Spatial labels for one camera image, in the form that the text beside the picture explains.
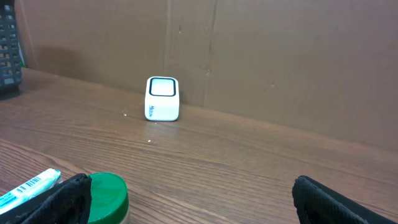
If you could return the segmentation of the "green lid glass jar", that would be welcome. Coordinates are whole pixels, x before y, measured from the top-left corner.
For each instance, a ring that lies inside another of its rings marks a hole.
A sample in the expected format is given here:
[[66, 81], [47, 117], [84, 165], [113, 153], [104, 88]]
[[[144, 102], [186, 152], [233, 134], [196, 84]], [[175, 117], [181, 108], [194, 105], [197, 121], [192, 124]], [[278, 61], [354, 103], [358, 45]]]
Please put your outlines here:
[[109, 172], [89, 175], [91, 207], [88, 224], [128, 224], [129, 197], [125, 181]]

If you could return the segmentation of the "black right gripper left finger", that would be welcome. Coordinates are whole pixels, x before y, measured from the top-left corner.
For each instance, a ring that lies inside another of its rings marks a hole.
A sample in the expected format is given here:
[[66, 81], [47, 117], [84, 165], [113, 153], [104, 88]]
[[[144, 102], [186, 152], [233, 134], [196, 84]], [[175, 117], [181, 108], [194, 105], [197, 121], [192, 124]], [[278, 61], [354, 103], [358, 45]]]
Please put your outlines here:
[[87, 224], [92, 178], [77, 174], [1, 215], [2, 224]]

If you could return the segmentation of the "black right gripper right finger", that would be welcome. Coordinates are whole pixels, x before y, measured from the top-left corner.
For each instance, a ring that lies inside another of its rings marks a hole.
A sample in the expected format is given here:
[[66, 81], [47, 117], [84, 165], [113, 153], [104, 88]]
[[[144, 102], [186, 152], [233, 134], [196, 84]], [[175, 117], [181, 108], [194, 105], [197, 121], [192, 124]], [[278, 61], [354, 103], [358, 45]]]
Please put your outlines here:
[[292, 196], [300, 224], [397, 224], [305, 175]]

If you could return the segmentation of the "teal Kleenex tissue pack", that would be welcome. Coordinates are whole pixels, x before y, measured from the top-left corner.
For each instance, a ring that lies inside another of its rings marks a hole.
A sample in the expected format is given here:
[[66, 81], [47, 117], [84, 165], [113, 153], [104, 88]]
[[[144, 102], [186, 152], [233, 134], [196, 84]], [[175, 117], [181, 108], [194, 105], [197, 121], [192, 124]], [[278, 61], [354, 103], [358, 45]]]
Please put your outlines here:
[[1, 196], [1, 214], [51, 189], [62, 181], [62, 173], [57, 169], [47, 169], [27, 182]]

